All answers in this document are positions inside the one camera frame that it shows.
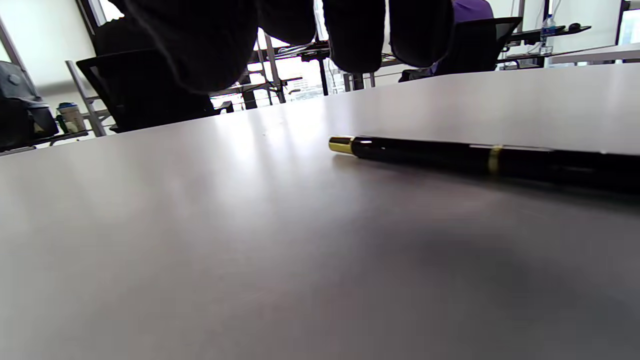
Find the gold pen band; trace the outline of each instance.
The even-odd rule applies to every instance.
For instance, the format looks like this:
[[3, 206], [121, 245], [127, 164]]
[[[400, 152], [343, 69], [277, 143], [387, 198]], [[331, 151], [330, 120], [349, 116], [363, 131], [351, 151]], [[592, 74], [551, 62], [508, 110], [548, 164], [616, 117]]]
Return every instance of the gold pen band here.
[[329, 139], [329, 149], [331, 149], [331, 151], [353, 155], [351, 144], [353, 144], [354, 139], [355, 136], [332, 136]]
[[500, 152], [502, 151], [502, 145], [496, 145], [489, 152], [489, 174], [491, 176], [500, 175]]

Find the cup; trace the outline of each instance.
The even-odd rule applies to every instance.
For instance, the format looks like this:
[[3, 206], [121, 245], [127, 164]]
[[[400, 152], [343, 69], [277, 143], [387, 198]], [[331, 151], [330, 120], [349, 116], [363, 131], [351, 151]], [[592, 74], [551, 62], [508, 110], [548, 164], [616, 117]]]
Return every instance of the cup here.
[[65, 119], [65, 122], [76, 126], [77, 132], [86, 130], [86, 127], [84, 126], [84, 118], [78, 108], [78, 105], [72, 102], [63, 102], [58, 106], [58, 112]]

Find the purple shirt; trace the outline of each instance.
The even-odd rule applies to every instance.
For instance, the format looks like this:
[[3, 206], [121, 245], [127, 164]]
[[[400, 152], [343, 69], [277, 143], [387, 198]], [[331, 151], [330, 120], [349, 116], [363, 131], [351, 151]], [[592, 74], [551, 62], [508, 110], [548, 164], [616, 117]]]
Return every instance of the purple shirt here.
[[493, 10], [486, 0], [455, 0], [453, 12], [456, 24], [465, 21], [493, 19]]

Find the gold pen cap tip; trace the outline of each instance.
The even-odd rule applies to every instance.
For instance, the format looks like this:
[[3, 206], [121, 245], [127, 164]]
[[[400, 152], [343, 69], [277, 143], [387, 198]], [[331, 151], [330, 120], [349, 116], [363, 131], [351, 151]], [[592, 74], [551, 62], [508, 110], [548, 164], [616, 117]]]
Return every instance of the gold pen cap tip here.
[[332, 136], [329, 139], [329, 149], [331, 149], [331, 151], [353, 155], [353, 150], [351, 150], [353, 139], [355, 139], [355, 136]]

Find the chair backrest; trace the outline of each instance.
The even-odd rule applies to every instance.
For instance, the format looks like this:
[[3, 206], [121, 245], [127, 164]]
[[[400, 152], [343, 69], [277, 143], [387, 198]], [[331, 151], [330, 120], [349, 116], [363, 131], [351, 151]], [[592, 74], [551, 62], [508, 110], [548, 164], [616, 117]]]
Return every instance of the chair backrest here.
[[435, 75], [495, 70], [495, 62], [521, 17], [461, 22], [456, 25], [447, 56]]
[[77, 66], [120, 131], [217, 115], [208, 95], [182, 88], [155, 49], [98, 56]]

